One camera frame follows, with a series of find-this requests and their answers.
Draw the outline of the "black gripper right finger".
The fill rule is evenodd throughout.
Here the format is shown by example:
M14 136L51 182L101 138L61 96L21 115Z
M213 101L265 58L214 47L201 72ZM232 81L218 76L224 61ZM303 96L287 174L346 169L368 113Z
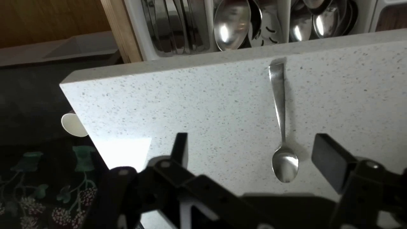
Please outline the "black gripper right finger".
M358 159L329 133L316 135L312 161L340 194L344 193L348 178L358 164Z

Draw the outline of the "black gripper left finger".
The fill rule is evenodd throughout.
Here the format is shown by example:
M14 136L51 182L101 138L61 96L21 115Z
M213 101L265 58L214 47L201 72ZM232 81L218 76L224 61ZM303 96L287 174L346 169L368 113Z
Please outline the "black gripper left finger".
M171 160L186 165L189 163L189 133L178 132L171 152Z

